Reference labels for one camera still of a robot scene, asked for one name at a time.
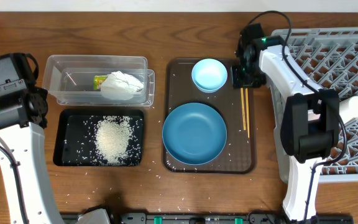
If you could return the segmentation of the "light blue bowl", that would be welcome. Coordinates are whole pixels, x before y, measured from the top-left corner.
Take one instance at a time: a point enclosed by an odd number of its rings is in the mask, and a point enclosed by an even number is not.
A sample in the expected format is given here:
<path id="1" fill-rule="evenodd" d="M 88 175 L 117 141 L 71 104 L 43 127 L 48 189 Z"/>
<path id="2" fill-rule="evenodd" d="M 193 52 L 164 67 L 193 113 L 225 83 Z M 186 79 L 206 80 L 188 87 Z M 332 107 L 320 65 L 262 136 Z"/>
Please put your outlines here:
<path id="1" fill-rule="evenodd" d="M 197 89 L 204 93 L 218 91 L 227 81 L 227 69 L 222 62 L 212 58 L 197 62 L 192 71 L 191 78 Z"/>

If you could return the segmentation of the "green yellow snack wrapper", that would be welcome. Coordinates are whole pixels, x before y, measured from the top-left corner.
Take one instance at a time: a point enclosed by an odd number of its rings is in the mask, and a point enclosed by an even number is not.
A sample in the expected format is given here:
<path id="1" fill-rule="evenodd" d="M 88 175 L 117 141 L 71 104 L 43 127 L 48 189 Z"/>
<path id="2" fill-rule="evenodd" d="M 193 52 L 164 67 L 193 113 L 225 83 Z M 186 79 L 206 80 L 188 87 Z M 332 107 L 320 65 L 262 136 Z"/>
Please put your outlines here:
<path id="1" fill-rule="evenodd" d="M 99 90 L 101 84 L 108 78 L 108 75 L 95 75 L 93 79 L 93 90 Z"/>

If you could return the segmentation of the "white tissue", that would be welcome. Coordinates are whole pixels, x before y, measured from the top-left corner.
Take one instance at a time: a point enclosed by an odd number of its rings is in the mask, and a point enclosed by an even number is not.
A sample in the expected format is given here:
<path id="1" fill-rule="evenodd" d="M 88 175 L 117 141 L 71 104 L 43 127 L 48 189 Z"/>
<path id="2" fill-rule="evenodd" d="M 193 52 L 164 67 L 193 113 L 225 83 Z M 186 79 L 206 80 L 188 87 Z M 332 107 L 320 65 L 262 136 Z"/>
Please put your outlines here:
<path id="1" fill-rule="evenodd" d="M 101 95 L 110 100 L 130 100 L 144 88 L 144 83 L 133 75 L 112 72 L 100 84 Z"/>

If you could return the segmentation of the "dark blue plate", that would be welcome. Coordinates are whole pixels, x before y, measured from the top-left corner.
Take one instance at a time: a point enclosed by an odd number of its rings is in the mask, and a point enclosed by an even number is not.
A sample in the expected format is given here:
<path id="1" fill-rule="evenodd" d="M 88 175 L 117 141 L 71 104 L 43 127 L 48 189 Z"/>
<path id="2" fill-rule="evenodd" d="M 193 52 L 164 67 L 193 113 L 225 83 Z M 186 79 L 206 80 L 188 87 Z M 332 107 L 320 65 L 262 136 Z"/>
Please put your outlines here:
<path id="1" fill-rule="evenodd" d="M 200 166 L 222 153 L 227 142 L 227 127 L 214 108 L 203 103 L 187 103 L 167 116 L 162 141 L 174 159 Z"/>

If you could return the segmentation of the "small white cup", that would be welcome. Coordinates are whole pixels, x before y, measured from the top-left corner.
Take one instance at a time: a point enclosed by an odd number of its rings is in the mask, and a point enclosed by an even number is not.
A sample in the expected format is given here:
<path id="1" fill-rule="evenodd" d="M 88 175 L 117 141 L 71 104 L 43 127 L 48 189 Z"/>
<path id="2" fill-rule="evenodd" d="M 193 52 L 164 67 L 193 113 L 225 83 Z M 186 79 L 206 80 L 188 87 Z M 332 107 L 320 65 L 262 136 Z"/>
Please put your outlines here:
<path id="1" fill-rule="evenodd" d="M 358 96 L 352 96 L 339 104 L 339 114 L 344 124 L 358 119 Z"/>

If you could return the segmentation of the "wooden chopstick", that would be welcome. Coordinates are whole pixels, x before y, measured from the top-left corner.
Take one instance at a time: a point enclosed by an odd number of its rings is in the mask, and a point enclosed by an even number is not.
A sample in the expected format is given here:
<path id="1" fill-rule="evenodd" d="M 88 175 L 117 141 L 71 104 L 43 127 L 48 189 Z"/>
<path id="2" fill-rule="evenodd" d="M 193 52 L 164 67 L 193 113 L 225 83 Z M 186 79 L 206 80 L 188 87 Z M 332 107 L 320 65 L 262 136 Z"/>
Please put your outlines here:
<path id="1" fill-rule="evenodd" d="M 246 112 L 245 112 L 245 103 L 244 103 L 244 89 L 240 88 L 241 91 L 241 108 L 242 108 L 242 123 L 243 123 L 243 130 L 247 130 L 246 124 Z"/>
<path id="2" fill-rule="evenodd" d="M 246 125 L 247 125 L 247 136 L 250 138 L 250 112 L 249 112 L 249 90 L 246 88 L 245 90 L 246 95 Z"/>

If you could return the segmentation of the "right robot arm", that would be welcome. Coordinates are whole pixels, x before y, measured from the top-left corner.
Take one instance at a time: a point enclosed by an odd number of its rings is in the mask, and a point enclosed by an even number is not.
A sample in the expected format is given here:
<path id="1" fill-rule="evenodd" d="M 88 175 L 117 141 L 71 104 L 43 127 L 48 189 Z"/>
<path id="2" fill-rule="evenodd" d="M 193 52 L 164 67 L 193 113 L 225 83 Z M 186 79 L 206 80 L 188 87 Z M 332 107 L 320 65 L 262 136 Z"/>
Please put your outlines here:
<path id="1" fill-rule="evenodd" d="M 288 222 L 310 222 L 316 215 L 319 168 L 338 144 L 343 124 L 339 96 L 310 80 L 286 40 L 265 36 L 260 24 L 241 30 L 235 55 L 239 63 L 231 68 L 234 88 L 258 88 L 270 81 L 285 102 L 279 134 L 289 161 L 283 210 Z"/>

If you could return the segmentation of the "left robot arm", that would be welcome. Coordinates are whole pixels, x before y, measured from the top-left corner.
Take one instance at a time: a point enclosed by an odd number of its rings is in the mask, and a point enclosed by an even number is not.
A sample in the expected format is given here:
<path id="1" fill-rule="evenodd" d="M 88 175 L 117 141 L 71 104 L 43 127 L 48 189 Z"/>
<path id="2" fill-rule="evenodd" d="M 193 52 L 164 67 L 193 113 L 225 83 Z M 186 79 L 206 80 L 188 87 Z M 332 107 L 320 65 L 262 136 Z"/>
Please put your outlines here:
<path id="1" fill-rule="evenodd" d="M 63 223 L 45 161 L 47 91 L 0 85 L 0 169 L 11 223 Z"/>

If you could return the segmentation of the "white rice pile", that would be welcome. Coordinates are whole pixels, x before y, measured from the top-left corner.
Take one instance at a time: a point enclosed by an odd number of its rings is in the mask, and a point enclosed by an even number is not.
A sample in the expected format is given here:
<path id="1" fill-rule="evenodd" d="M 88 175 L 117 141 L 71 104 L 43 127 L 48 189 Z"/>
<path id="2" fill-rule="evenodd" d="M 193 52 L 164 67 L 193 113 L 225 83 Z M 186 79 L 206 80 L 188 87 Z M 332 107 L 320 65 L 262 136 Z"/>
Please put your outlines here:
<path id="1" fill-rule="evenodd" d="M 71 116 L 63 140 L 63 165 L 137 166 L 143 127 L 141 116 Z"/>

